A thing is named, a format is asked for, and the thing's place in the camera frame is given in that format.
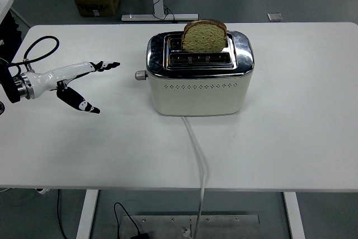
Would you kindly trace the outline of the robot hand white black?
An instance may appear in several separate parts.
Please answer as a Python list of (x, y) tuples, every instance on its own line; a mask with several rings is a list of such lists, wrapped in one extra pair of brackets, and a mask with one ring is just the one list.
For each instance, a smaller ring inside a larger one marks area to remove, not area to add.
[(89, 113), (99, 114), (100, 109), (90, 104), (82, 95), (69, 87), (75, 79), (92, 72), (103, 72), (116, 68), (119, 62), (82, 62), (61, 67), (46, 73), (25, 72), (21, 78), (26, 87), (26, 98), (36, 99), (46, 91), (56, 91), (56, 96), (70, 107)]

